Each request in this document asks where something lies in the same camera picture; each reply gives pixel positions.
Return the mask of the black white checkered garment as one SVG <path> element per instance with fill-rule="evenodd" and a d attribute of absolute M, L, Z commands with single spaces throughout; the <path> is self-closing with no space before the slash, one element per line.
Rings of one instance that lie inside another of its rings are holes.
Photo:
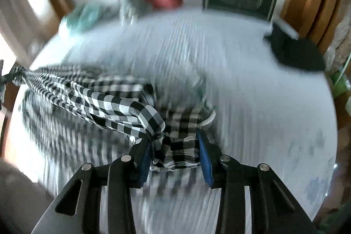
<path fill-rule="evenodd" d="M 189 193 L 202 183 L 196 131 L 211 125 L 215 110 L 201 78 L 186 81 L 176 102 L 145 78 L 81 65 L 17 65 L 12 82 L 26 87 L 20 111 L 30 139 L 66 172 L 85 161 L 110 163 L 148 138 L 145 195 Z"/>

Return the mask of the light blue bed sheet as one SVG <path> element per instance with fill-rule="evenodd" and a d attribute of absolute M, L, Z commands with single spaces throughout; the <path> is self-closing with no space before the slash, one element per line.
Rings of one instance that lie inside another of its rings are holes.
<path fill-rule="evenodd" d="M 152 82 L 169 106 L 194 105 L 191 80 L 216 117 L 208 134 L 223 153 L 266 163 L 309 218 L 328 191 L 337 151 L 333 98 L 323 72 L 280 65 L 264 35 L 271 25 L 219 11 L 179 9 L 131 25 L 111 20 L 86 33 L 57 35 L 32 64 L 82 65 Z M 85 162 L 107 164 L 131 142 L 52 107 L 21 87 L 10 121 L 5 159 L 39 188 L 47 204 Z"/>

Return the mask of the teal pillow in plastic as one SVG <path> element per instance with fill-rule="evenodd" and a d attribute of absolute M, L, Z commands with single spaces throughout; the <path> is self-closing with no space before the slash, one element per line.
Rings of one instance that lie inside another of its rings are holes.
<path fill-rule="evenodd" d="M 63 16 L 59 31 L 69 34 L 88 31 L 100 22 L 106 11 L 107 7 L 105 5 L 97 3 L 79 5 Z"/>

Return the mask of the grey plush bunny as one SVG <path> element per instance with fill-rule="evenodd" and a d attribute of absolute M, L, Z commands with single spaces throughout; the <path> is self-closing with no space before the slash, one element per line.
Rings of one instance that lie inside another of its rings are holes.
<path fill-rule="evenodd" d="M 133 24 L 152 13 L 153 5 L 147 0 L 120 0 L 120 21 L 122 25 Z"/>

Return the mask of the black cloth pouch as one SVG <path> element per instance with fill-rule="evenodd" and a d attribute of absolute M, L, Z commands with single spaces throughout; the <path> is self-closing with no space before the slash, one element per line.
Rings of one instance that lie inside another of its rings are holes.
<path fill-rule="evenodd" d="M 325 71 L 323 57 L 309 39 L 293 39 L 276 23 L 272 24 L 271 34 L 266 34 L 264 39 L 271 45 L 271 51 L 280 64 L 307 72 Z"/>

